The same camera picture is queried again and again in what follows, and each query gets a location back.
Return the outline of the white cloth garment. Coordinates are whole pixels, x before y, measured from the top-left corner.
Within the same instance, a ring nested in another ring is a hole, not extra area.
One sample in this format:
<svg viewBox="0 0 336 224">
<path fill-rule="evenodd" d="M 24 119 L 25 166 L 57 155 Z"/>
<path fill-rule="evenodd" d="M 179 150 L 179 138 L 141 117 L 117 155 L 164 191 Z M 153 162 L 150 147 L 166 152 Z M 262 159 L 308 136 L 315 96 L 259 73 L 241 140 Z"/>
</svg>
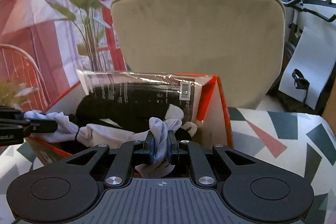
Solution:
<svg viewBox="0 0 336 224">
<path fill-rule="evenodd" d="M 133 133 L 124 129 L 108 127 L 98 124 L 87 124 L 84 127 L 72 123 L 63 112 L 52 112 L 46 115 L 36 111 L 27 111 L 25 119 L 51 119 L 56 121 L 58 129 L 52 133 L 38 133 L 35 136 L 49 143 L 61 143 L 65 141 L 78 140 L 86 147 L 93 147 L 98 144 L 107 144 L 110 148 L 120 148 L 127 141 L 144 141 L 148 132 L 155 138 L 155 153 L 153 163 L 150 165 L 140 164 L 135 169 L 144 178 L 160 178 L 167 176 L 174 169 L 174 166 L 167 159 L 167 136 L 169 131 L 176 132 L 182 126 L 184 118 L 183 111 L 172 104 L 165 114 L 164 120 L 151 117 L 147 131 Z"/>
</svg>

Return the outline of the red strawberry print box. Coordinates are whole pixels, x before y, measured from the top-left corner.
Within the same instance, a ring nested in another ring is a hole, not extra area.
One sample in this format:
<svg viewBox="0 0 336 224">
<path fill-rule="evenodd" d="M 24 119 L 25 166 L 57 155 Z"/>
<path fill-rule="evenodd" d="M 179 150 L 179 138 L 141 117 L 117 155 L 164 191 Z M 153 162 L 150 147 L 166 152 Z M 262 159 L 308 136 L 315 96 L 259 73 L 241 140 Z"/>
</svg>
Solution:
<svg viewBox="0 0 336 224">
<path fill-rule="evenodd" d="M 197 114 L 193 122 L 198 125 L 196 142 L 203 148 L 215 144 L 224 144 L 233 148 L 234 142 L 230 123 L 230 115 L 224 97 L 221 78 L 209 75 L 209 80 L 202 86 L 202 92 L 197 99 Z M 43 165 L 70 157 L 72 154 L 59 148 L 58 144 L 48 143 L 36 137 L 26 138 L 37 158 Z"/>
</svg>

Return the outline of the plastic packaged dark textile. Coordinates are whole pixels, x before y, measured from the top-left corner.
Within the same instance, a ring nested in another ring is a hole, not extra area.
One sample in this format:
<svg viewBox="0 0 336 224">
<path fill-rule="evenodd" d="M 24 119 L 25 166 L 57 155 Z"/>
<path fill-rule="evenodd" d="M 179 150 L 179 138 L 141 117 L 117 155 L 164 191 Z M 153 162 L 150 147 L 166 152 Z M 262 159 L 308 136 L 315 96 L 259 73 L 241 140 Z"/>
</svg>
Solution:
<svg viewBox="0 0 336 224">
<path fill-rule="evenodd" d="M 85 96 L 113 100 L 117 103 L 157 102 L 180 107 L 185 119 L 197 114 L 197 99 L 209 80 L 204 74 L 155 74 L 129 71 L 78 71 Z"/>
</svg>

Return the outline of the black cloth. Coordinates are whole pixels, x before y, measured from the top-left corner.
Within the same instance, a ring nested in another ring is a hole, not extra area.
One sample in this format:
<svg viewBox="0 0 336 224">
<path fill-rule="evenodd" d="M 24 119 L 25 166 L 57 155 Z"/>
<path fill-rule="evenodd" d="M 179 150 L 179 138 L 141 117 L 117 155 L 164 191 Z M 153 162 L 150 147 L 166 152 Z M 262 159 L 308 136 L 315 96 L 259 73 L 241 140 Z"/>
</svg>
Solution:
<svg viewBox="0 0 336 224">
<path fill-rule="evenodd" d="M 165 119 L 169 104 L 157 102 L 117 103 L 113 100 L 85 96 L 79 103 L 76 113 L 70 117 L 79 127 L 98 124 L 110 127 L 107 119 L 115 123 L 114 128 L 122 128 L 134 133 L 149 129 L 152 117 Z"/>
</svg>

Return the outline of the potted spiky plant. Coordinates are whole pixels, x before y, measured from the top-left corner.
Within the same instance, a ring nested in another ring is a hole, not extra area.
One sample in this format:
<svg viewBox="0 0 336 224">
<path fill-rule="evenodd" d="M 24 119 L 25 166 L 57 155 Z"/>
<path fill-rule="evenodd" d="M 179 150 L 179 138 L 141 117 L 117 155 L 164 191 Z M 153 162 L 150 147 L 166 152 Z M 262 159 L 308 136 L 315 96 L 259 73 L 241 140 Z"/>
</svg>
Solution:
<svg viewBox="0 0 336 224">
<path fill-rule="evenodd" d="M 1 82 L 1 106 L 22 109 L 31 103 L 29 96 L 39 91 L 38 87 L 27 87 L 26 83 L 16 84 L 5 80 Z"/>
</svg>

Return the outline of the white sock in box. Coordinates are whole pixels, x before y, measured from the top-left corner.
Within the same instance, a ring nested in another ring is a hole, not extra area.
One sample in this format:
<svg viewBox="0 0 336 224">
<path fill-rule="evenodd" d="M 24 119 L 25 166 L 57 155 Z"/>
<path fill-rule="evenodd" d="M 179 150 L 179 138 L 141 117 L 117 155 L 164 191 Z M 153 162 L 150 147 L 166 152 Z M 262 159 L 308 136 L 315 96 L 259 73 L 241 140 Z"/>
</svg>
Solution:
<svg viewBox="0 0 336 224">
<path fill-rule="evenodd" d="M 195 123 L 185 119 L 183 110 L 173 104 L 169 104 L 167 112 L 165 113 L 165 124 L 168 130 L 176 132 L 177 129 L 181 128 L 187 131 L 191 137 L 193 137 L 198 130 L 198 126 Z"/>
</svg>

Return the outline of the patterned geometric tablecloth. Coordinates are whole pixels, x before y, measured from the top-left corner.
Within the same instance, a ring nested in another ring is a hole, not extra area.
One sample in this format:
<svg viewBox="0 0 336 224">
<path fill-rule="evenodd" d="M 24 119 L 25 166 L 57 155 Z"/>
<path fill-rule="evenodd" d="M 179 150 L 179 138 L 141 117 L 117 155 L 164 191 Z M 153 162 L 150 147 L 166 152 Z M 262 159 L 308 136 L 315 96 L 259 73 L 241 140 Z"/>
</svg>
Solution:
<svg viewBox="0 0 336 224">
<path fill-rule="evenodd" d="M 299 174 L 310 182 L 314 201 L 307 223 L 335 223 L 335 134 L 318 115 L 229 108 L 234 147 Z M 1 148 L 1 223 L 13 223 L 6 201 L 9 184 L 30 170 L 80 151 L 36 139 Z"/>
</svg>

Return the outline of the red white curtain backdrop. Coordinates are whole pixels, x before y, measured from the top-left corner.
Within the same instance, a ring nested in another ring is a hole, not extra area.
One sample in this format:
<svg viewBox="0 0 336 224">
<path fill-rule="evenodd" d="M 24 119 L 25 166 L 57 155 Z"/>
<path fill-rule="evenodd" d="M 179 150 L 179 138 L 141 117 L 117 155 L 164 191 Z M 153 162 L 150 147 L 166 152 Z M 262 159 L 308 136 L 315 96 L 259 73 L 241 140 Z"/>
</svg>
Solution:
<svg viewBox="0 0 336 224">
<path fill-rule="evenodd" d="M 77 73 L 84 69 L 76 49 L 75 27 L 64 21 L 47 1 L 1 0 L 1 45 L 17 46 L 33 57 L 45 81 L 49 108 L 78 85 Z M 112 29 L 106 31 L 106 49 L 111 60 L 106 71 L 125 70 L 110 14 L 112 0 L 104 1 L 103 19 L 112 24 Z"/>
</svg>

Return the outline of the tall green plant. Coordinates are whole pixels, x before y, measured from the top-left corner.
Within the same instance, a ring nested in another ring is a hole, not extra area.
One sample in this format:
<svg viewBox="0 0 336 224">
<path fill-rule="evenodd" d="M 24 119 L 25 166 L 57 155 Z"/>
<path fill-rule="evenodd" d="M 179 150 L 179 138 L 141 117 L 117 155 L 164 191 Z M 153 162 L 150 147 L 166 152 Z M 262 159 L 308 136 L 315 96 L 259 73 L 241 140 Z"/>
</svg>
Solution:
<svg viewBox="0 0 336 224">
<path fill-rule="evenodd" d="M 111 60 L 106 49 L 106 31 L 112 24 L 103 19 L 104 0 L 48 0 L 48 5 L 75 27 L 75 44 L 84 70 L 106 71 Z"/>
</svg>

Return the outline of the beige velvet chair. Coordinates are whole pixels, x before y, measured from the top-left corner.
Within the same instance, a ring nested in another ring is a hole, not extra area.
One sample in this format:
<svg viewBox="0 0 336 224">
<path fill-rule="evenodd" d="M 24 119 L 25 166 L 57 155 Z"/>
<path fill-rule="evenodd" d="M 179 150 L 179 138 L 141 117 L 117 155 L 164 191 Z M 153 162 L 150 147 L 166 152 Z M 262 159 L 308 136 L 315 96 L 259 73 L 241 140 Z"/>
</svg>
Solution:
<svg viewBox="0 0 336 224">
<path fill-rule="evenodd" d="M 280 74 L 281 0 L 114 0 L 110 11 L 133 71 L 217 75 L 230 107 L 256 108 Z"/>
</svg>

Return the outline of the exercise bike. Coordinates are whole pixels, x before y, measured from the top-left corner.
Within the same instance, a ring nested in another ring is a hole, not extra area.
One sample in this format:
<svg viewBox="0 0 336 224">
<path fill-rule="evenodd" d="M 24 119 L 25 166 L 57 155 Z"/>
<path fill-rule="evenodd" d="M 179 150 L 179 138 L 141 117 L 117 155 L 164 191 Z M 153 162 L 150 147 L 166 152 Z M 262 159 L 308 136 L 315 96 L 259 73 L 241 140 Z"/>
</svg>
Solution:
<svg viewBox="0 0 336 224">
<path fill-rule="evenodd" d="M 317 11 L 304 7 L 303 0 L 281 0 L 281 2 L 285 7 L 294 10 L 293 20 L 288 24 L 288 28 L 290 29 L 289 38 L 284 46 L 284 60 L 289 62 L 303 33 L 303 30 L 297 25 L 298 14 L 309 13 L 328 23 L 335 22 L 335 14 L 330 17 L 323 16 Z"/>
</svg>

